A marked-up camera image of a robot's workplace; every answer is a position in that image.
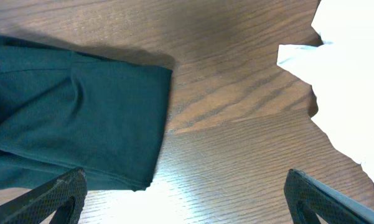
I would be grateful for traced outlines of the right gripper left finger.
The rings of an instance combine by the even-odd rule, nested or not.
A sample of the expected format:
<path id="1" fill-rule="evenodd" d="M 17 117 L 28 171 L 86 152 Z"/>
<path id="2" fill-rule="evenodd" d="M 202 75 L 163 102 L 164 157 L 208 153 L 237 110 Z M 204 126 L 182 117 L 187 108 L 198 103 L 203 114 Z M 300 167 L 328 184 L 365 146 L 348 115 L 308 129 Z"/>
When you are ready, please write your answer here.
<path id="1" fill-rule="evenodd" d="M 0 205 L 0 223 L 76 224 L 87 195 L 86 175 L 82 168 L 72 169 L 57 178 Z"/>

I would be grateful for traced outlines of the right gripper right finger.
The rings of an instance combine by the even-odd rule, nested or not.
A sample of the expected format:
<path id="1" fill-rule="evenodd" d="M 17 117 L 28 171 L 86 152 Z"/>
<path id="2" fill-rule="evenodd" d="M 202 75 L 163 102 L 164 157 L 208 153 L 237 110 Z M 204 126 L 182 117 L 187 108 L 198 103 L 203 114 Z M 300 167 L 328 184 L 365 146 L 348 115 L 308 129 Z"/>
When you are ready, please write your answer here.
<path id="1" fill-rule="evenodd" d="M 284 195 L 293 223 L 374 224 L 374 210 L 352 200 L 301 170 L 290 169 Z"/>

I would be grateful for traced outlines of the black pants red waistband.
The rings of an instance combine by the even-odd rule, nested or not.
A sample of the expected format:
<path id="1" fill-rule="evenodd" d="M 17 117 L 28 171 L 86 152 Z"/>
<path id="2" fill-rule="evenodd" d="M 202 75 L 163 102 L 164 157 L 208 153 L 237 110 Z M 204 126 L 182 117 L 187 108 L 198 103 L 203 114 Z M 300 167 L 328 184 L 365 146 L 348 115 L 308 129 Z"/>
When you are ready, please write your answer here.
<path id="1" fill-rule="evenodd" d="M 90 190 L 148 188 L 171 75 L 0 36 L 0 189 L 33 189 L 77 167 Z"/>

